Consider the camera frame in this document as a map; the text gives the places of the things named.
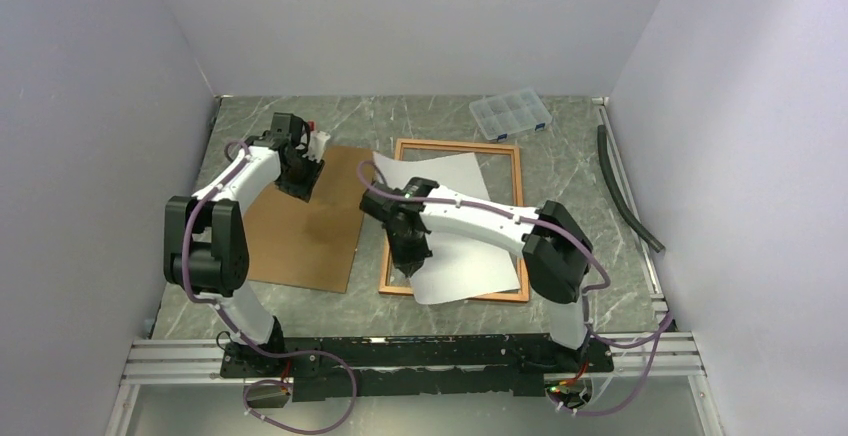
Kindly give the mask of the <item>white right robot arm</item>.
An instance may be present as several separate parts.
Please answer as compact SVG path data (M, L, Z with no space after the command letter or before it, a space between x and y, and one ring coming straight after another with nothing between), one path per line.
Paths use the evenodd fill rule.
M592 250L565 207L496 204L414 177L402 188L370 184L360 210L385 231L389 261L420 305L510 291L506 276L524 264L533 292L545 299L550 357L564 371L589 355L580 290Z

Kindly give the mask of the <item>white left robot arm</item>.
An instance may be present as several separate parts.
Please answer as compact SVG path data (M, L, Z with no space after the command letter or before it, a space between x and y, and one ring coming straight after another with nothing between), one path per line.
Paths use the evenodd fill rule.
M308 201L325 162L331 137L292 113L276 113L269 129L224 147L229 164L191 196L165 207L164 277L187 298L209 307L247 363L263 376L286 362L279 320L247 282L250 256L244 215L269 186Z

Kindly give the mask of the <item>orange wooden picture frame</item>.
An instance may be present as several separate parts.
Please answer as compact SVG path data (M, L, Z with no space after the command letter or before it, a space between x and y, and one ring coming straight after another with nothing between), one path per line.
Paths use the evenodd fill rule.
M476 158L480 154L488 154L507 160L507 167L502 173L511 184L509 203L498 204L490 199L479 200L450 190L438 183L439 187L434 194L438 202L435 205L426 206L423 220L430 228L430 233L435 230L444 231L486 242L508 251L515 258L516 263L524 268L530 299L528 270L522 260L524 246L522 238L531 231L530 222L535 215L533 209L525 206L523 201L519 149L514 145L400 139L396 143L394 156L389 158L420 161L431 159L432 152L435 152L438 157L448 153L471 152ZM408 285L403 284L399 287L395 285L399 278L392 275L391 264L390 253L385 252L378 283L379 292L384 295L413 297Z

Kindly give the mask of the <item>brown frame backing board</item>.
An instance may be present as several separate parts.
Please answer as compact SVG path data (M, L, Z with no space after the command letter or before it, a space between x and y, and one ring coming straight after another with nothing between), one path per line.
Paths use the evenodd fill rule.
M307 202L269 184L244 217L248 279L345 293L364 219L357 167L372 158L366 148L329 148Z

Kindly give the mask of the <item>sunset photo print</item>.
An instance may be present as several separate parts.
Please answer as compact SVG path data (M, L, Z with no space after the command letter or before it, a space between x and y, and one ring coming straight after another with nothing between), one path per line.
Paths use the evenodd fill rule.
M476 156L471 152L431 159L402 161L377 152L373 161L391 188L403 188L414 177L433 180L465 196L488 201L489 192ZM427 236L432 256L406 278L397 272L397 287L410 287L420 305L438 305L466 299L526 303L529 286L524 268L508 251L486 242L444 231Z

